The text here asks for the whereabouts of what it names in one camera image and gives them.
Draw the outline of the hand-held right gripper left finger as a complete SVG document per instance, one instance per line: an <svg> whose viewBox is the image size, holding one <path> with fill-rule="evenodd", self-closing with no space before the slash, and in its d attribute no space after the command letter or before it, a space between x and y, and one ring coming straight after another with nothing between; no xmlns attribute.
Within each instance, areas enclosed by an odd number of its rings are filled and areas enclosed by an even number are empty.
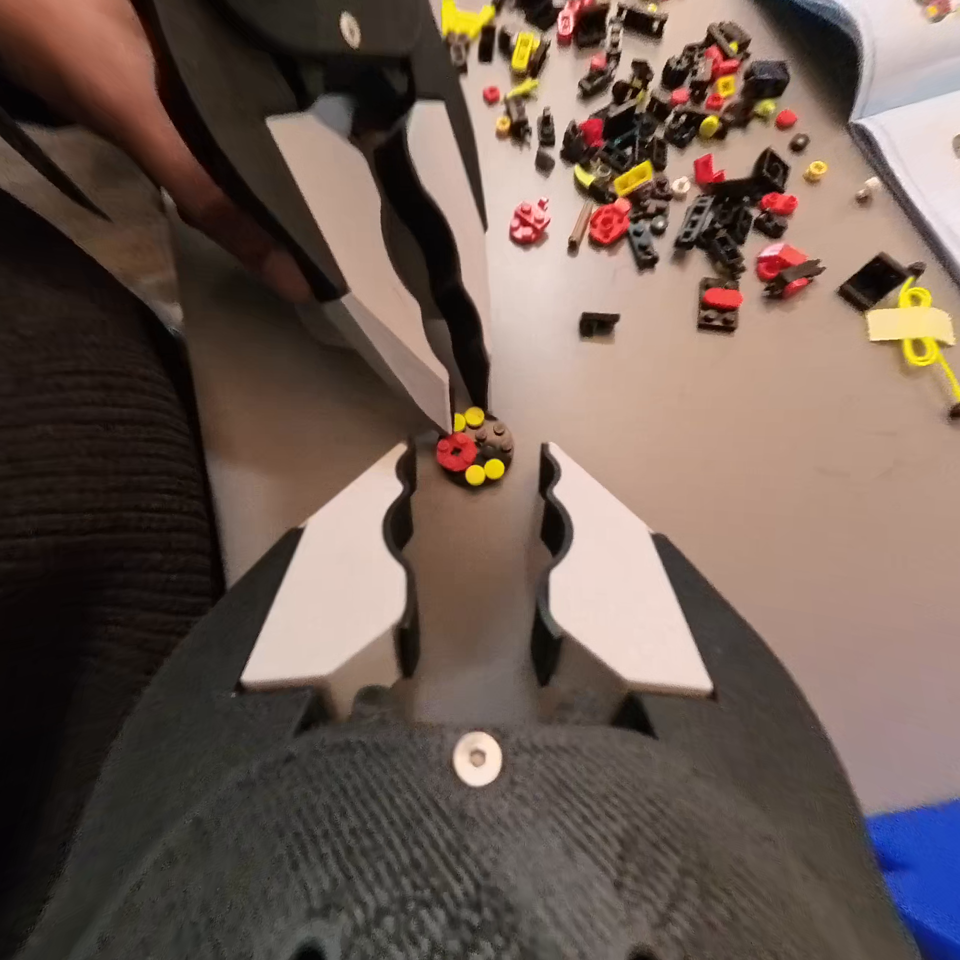
<svg viewBox="0 0 960 960"><path fill-rule="evenodd" d="M416 452L400 442L299 528L244 669L246 693L314 690L329 716L390 688L419 659L413 532Z"/></svg>

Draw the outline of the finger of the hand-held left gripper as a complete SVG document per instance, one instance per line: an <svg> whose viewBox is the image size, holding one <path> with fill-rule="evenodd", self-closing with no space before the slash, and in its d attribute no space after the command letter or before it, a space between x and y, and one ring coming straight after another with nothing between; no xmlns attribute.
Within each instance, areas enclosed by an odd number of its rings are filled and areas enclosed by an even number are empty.
<svg viewBox="0 0 960 960"><path fill-rule="evenodd" d="M325 317L382 379L450 432L450 377L427 340L421 306L390 259L366 158L314 111L266 123L345 282L345 293L323 307Z"/></svg>
<svg viewBox="0 0 960 960"><path fill-rule="evenodd" d="M406 248L393 258L426 307L448 392L489 409L491 281L471 125L458 128L443 100L417 100L373 148L373 172Z"/></svg>

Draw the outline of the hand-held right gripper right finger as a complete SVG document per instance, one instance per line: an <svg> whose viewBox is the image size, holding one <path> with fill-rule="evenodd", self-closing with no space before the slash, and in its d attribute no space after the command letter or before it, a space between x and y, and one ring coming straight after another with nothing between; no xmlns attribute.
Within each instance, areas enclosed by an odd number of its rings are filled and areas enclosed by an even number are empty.
<svg viewBox="0 0 960 960"><path fill-rule="evenodd" d="M629 697L714 696L651 528L555 442L539 451L540 540L531 659L546 701L590 693L616 716Z"/></svg>

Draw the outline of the round black lego plate assembly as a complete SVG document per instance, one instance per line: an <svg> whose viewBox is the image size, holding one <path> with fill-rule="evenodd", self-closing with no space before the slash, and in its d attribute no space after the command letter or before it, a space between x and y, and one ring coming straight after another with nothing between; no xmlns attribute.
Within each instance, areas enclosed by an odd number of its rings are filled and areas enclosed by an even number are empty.
<svg viewBox="0 0 960 960"><path fill-rule="evenodd" d="M453 483L478 491L497 486L509 473L514 455L514 437L507 424L479 406L454 412L452 430L436 442L434 459L441 472ZM465 470L473 463L484 465L491 458L500 458L506 465L503 478L486 485L471 487L465 480Z"/></svg>

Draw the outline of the red lego plate with pin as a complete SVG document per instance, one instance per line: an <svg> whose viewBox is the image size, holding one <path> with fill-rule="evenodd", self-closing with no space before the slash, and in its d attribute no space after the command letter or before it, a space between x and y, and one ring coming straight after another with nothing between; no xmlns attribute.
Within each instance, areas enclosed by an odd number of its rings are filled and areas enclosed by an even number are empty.
<svg viewBox="0 0 960 960"><path fill-rule="evenodd" d="M510 241L519 247L535 246L546 238L550 223L549 198L524 200L511 211Z"/></svg>

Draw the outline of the red round lego plate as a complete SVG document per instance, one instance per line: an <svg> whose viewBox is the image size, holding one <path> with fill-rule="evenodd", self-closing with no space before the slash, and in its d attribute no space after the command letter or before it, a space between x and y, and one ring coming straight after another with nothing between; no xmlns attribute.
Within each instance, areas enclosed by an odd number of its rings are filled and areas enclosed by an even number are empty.
<svg viewBox="0 0 960 960"><path fill-rule="evenodd" d="M609 247L618 243L628 233L632 209L632 203L626 197L598 206L591 214L587 228L591 244Z"/></svg>

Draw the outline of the pile of lego pieces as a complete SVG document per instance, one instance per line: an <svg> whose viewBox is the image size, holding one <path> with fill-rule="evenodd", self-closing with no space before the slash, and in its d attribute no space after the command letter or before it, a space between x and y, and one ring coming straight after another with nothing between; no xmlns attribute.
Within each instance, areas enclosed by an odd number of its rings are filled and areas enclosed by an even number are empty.
<svg viewBox="0 0 960 960"><path fill-rule="evenodd" d="M799 115L782 100L783 59L757 58L750 33L714 20L661 66L630 56L631 41L664 41L664 2L441 2L440 30L457 70L469 56L501 59L507 74L483 90L498 108L496 136L531 149L544 178L566 171L578 210L630 200L630 227L612 246L654 269L678 212L671 256L704 252L720 279L746 270L751 232L781 239L798 199L783 150L764 148L746 174L729 174L716 146L753 124L789 133Z"/></svg>

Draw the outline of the black lego plate red tile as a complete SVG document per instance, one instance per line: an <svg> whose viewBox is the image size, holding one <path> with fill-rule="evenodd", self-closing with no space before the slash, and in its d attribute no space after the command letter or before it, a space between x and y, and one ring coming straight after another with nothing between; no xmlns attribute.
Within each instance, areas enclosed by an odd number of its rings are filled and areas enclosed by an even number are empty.
<svg viewBox="0 0 960 960"><path fill-rule="evenodd" d="M698 330L724 334L737 331L739 310L743 305L738 279L703 277L698 294Z"/></svg>

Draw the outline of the red black lego clip piece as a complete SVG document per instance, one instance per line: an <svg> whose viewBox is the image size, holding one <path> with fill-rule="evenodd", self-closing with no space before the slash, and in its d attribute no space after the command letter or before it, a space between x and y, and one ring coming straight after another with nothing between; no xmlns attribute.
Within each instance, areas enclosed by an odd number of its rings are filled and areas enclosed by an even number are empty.
<svg viewBox="0 0 960 960"><path fill-rule="evenodd" d="M765 246L756 256L754 270L763 283L765 299L786 301L809 287L825 267L820 259L809 258L796 246L775 243Z"/></svg>

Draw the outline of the black lego slope piece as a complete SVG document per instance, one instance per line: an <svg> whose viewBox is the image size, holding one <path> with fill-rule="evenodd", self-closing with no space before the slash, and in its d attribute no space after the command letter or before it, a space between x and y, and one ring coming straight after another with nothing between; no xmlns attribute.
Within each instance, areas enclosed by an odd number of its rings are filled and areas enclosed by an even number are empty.
<svg viewBox="0 0 960 960"><path fill-rule="evenodd" d="M841 283L836 293L848 306L865 314L926 270L925 261L904 265L890 254L879 252Z"/></svg>

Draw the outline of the lego instruction booklet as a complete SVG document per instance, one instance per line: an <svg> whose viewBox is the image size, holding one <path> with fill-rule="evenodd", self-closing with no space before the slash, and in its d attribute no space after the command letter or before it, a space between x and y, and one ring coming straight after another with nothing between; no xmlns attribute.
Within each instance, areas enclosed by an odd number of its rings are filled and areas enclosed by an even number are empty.
<svg viewBox="0 0 960 960"><path fill-rule="evenodd" d="M853 139L943 269L959 281L958 2L773 2L851 47Z"/></svg>

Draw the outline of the person's left hand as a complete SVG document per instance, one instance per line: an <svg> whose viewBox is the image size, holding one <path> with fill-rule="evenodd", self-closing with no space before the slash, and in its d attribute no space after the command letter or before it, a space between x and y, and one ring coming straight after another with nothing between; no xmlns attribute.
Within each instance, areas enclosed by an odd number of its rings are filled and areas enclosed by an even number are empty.
<svg viewBox="0 0 960 960"><path fill-rule="evenodd" d="M131 2L3 1L1 51L12 78L58 116L122 149L184 222L287 301L311 299L293 256L214 182L173 124Z"/></svg>

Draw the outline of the person's black knit sweater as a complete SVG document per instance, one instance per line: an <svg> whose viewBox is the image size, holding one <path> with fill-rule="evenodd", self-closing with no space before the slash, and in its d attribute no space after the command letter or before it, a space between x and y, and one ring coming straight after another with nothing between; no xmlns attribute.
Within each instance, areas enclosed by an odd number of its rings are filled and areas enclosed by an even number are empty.
<svg viewBox="0 0 960 960"><path fill-rule="evenodd" d="M127 715L223 585L186 355L6 192L1 956L29 940Z"/></svg>

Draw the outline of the beige tape strip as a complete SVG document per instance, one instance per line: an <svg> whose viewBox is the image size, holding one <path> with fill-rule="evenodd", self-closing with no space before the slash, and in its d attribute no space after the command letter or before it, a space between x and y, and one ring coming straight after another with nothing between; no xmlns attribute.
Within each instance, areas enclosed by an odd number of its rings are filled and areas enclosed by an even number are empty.
<svg viewBox="0 0 960 960"><path fill-rule="evenodd" d="M934 306L907 306L873 309L865 314L870 342L933 339L939 344L956 344L953 319Z"/></svg>

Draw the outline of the blue storage bin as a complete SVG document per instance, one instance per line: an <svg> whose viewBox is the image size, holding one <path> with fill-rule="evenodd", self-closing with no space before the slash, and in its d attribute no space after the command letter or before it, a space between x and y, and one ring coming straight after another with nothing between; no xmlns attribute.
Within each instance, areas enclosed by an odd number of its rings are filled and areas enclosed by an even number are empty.
<svg viewBox="0 0 960 960"><path fill-rule="evenodd" d="M959 957L959 799L867 818L899 917L927 959Z"/></svg>

